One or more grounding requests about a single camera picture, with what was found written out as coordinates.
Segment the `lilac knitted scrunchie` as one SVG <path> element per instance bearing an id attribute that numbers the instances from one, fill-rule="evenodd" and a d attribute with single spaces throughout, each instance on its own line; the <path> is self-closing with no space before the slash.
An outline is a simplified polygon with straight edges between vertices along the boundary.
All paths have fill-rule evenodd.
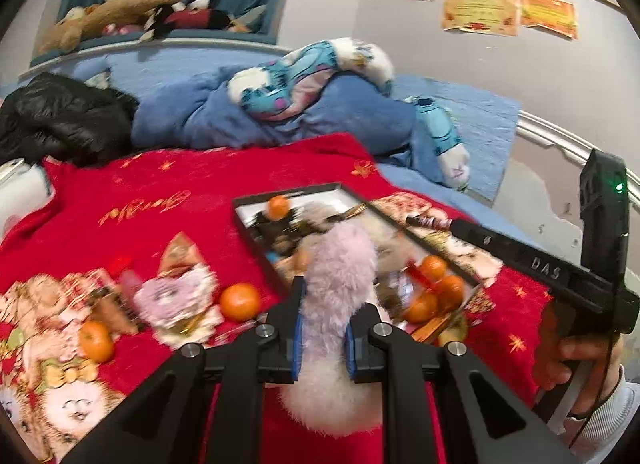
<path id="1" fill-rule="evenodd" d="M 134 293 L 134 306 L 153 328 L 172 329 L 212 306 L 216 288 L 215 273 L 196 264 L 180 277 L 146 280 Z"/>

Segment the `lilac fluffy slipper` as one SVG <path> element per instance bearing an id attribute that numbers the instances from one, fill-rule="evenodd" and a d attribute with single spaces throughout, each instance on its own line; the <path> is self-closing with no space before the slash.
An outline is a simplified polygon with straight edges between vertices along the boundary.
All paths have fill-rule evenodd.
<path id="1" fill-rule="evenodd" d="M 302 364 L 296 382 L 280 387 L 280 401 L 313 432 L 345 437 L 382 423 L 381 386 L 354 383 L 344 349 L 349 320 L 373 296 L 375 277 L 375 247 L 356 224 L 335 225 L 310 250 L 300 303 Z"/>

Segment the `orange mandarin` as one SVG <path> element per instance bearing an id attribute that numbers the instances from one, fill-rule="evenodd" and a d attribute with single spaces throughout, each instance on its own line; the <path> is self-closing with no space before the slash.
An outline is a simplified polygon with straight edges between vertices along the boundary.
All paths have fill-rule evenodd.
<path id="1" fill-rule="evenodd" d="M 437 255 L 428 255 L 419 265 L 420 273 L 431 283 L 437 283 L 447 274 L 448 264 Z"/>
<path id="2" fill-rule="evenodd" d="M 111 333 L 100 321 L 89 320 L 81 325 L 78 344 L 86 357 L 96 363 L 103 363 L 113 356 L 114 342 Z"/>
<path id="3" fill-rule="evenodd" d="M 228 320 L 245 322 L 260 311 L 260 295 L 254 285 L 237 283 L 224 289 L 219 297 L 221 314 Z"/>
<path id="4" fill-rule="evenodd" d="M 444 276 L 435 285 L 439 311 L 443 314 L 458 309 L 465 294 L 465 281 L 457 275 Z"/>

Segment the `orange mandarin by box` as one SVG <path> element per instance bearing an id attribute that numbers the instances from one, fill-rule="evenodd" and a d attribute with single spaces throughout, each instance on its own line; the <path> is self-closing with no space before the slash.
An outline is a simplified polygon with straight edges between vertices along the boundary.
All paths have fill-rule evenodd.
<path id="1" fill-rule="evenodd" d="M 437 255 L 428 255 L 419 265 L 420 273 L 431 283 L 437 283 L 447 274 L 448 264 Z"/>

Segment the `blue stitch print duvet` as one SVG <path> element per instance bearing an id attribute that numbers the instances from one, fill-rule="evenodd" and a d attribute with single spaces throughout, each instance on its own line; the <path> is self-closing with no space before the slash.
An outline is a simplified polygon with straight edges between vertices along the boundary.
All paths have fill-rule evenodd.
<path id="1" fill-rule="evenodd" d="M 397 99 L 390 58 L 373 43 L 323 40 L 255 67 L 223 66 L 160 87 L 132 125 L 143 149 L 281 146 L 334 133 L 370 154 L 461 190 L 470 155 L 450 112 L 426 95 Z"/>

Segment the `white grinch print pillow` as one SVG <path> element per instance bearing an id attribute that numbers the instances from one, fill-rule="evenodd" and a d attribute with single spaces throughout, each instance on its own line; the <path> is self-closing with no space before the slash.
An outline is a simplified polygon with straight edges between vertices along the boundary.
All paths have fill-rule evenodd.
<path id="1" fill-rule="evenodd" d="M 0 179 L 0 239 L 27 215 L 48 204 L 55 190 L 44 169 L 24 159 L 14 159 L 1 165 Z"/>

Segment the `small mandarin in box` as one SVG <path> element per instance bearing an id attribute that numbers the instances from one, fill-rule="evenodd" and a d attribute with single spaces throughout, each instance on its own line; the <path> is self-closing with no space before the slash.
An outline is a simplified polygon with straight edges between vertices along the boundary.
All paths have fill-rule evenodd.
<path id="1" fill-rule="evenodd" d="M 275 195 L 267 203 L 266 216 L 270 221 L 282 221 L 289 211 L 290 200 L 285 195 Z"/>

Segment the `black puffer jacket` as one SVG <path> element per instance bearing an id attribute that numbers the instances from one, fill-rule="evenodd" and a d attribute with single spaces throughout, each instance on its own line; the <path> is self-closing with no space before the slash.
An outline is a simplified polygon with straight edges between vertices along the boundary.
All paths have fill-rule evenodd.
<path id="1" fill-rule="evenodd" d="M 138 101 L 114 88 L 43 72 L 3 99 L 3 163 L 51 157 L 79 167 L 104 165 L 134 152 L 132 121 Z"/>

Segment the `red teddy print blanket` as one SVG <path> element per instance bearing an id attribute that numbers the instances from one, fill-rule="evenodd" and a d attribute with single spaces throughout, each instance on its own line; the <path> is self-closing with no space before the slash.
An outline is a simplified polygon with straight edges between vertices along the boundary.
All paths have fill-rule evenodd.
<path id="1" fill-rule="evenodd" d="M 88 361 L 76 340 L 93 287 L 125 268 L 153 278 L 181 233 L 221 288 L 249 283 L 262 306 L 277 302 L 277 285 L 236 227 L 234 199 L 340 183 L 398 219 L 463 214 L 460 202 L 393 181 L 346 134 L 271 149 L 150 151 L 99 169 L 49 160 L 44 170 L 53 199 L 1 247 L 1 402 L 41 461 L 60 458 L 170 355 L 145 331 L 119 336 L 110 361 Z"/>

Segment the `black red plush toy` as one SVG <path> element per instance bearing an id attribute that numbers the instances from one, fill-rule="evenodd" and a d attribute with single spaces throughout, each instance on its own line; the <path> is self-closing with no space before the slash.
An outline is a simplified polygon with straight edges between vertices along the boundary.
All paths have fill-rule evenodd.
<path id="1" fill-rule="evenodd" d="M 213 30 L 248 33 L 250 28 L 223 10 L 213 7 L 212 0 L 195 0 L 189 5 L 160 5 L 152 10 L 144 25 L 140 42 L 166 38 L 175 30 Z"/>

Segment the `yellow certificate on wall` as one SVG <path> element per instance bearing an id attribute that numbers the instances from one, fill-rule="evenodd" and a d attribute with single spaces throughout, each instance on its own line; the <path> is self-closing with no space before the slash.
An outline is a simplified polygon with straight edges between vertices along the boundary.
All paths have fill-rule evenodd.
<path id="1" fill-rule="evenodd" d="M 442 30 L 517 36 L 520 0 L 444 0 Z"/>

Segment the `black shallow box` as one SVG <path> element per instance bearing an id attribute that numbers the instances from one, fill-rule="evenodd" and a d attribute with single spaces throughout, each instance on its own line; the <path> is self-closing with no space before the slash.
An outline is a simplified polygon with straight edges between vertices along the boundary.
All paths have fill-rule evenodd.
<path id="1" fill-rule="evenodd" d="M 244 195 L 232 200 L 239 227 L 262 261 L 272 285 L 284 295 L 297 276 L 321 267 L 342 299 L 375 299 L 378 250 L 370 232 L 390 238 L 387 253 L 405 254 L 406 273 L 434 247 L 341 183 Z"/>

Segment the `brown plush dog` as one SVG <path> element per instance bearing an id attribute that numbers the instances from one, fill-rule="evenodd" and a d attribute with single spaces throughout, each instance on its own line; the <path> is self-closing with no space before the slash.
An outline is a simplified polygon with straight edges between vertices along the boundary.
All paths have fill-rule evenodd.
<path id="1" fill-rule="evenodd" d="M 152 9 L 182 0 L 109 0 L 103 4 L 73 8 L 55 24 L 39 45 L 40 54 L 51 50 L 64 54 L 76 50 L 82 40 L 97 38 L 108 24 L 136 24 Z"/>

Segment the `gold pyramid snack packet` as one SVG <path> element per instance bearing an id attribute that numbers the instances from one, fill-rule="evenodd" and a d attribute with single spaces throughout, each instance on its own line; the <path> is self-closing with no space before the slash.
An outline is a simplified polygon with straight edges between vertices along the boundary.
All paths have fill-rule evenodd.
<path id="1" fill-rule="evenodd" d="M 157 276 L 159 278 L 178 278 L 196 265 L 203 263 L 204 258 L 195 243 L 183 232 L 179 232 L 170 240 L 164 250 L 160 258 Z"/>

